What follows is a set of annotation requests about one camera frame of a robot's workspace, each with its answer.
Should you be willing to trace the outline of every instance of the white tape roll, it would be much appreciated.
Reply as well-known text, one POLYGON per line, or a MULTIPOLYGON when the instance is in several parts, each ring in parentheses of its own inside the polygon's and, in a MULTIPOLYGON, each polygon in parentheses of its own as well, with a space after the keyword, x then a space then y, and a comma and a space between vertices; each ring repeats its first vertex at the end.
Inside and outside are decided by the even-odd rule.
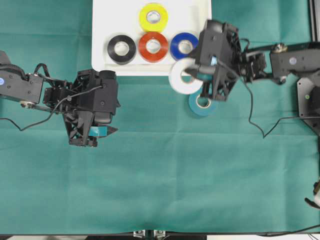
POLYGON ((169 75, 169 83, 173 90, 180 94, 194 94, 198 91, 202 85, 203 81, 200 81, 195 78, 191 78, 191 81, 186 82, 182 79, 181 73, 187 69, 188 67, 195 64, 195 60, 193 58, 182 58, 181 60, 177 61, 173 67, 171 68, 171 72, 169 75))

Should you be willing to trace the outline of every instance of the blue tape roll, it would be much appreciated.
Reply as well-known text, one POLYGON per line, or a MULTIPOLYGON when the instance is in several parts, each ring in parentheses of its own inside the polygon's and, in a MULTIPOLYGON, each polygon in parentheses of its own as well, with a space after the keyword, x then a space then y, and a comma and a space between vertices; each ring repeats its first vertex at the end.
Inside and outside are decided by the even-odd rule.
POLYGON ((175 60, 180 60, 188 56, 188 54, 184 54, 179 50, 179 43, 183 40, 189 41, 192 44, 192 49, 195 49, 199 42, 196 36, 188 32, 183 32, 176 35, 172 39, 170 46, 170 53, 175 60))
POLYGON ((218 108, 219 103, 217 101, 209 100, 209 106, 207 107, 201 107, 197 104, 198 97, 200 97, 202 89, 195 92, 194 94, 191 94, 189 96, 189 107, 198 116, 201 117, 207 117, 211 116, 216 112, 216 109, 218 108))

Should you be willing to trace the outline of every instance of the white tray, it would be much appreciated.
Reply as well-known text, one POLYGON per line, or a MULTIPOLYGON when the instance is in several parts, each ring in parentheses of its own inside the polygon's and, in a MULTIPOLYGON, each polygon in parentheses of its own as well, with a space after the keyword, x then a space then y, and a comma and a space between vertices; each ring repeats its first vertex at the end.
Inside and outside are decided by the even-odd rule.
POLYGON ((142 59, 137 48, 135 58, 126 65, 112 61, 107 52, 109 40, 119 34, 128 35, 136 45, 145 34, 139 24, 139 13, 149 3, 159 3, 168 12, 168 23, 162 34, 169 44, 178 33, 188 32, 197 38, 207 19, 212 17, 211 0, 93 0, 92 68, 112 70, 118 76, 167 76, 176 62, 168 51, 157 63, 142 59))

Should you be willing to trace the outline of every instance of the black tape roll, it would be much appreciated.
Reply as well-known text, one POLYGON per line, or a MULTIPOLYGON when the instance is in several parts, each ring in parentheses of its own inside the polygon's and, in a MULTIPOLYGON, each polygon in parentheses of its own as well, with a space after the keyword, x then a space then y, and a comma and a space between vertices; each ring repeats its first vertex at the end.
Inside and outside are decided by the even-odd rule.
POLYGON ((110 58, 116 64, 119 64, 119 65, 124 65, 124 64, 130 63, 134 59, 134 57, 137 53, 137 47, 136 47, 135 42, 132 40, 131 37, 129 37, 127 35, 118 35, 118 36, 113 37, 108 43, 107 50, 108 50, 108 54, 109 54, 110 58), (115 46, 119 42, 125 42, 126 44, 128 44, 129 51, 127 52, 126 55, 120 56, 120 55, 116 54, 115 46))

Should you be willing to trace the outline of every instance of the red tape roll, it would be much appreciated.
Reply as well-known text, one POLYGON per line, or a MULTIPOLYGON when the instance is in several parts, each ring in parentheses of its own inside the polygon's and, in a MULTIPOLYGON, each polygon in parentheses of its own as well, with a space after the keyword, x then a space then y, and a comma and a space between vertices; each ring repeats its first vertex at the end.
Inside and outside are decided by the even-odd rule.
POLYGON ((151 31, 146 33, 145 35, 142 36, 142 38, 139 41, 139 52, 141 56, 143 57, 144 60, 150 62, 150 63, 156 63, 162 60, 166 54, 168 53, 168 41, 159 32, 151 31), (147 43, 150 40, 157 40, 159 41, 161 47, 160 50, 156 53, 151 53, 147 50, 147 43))

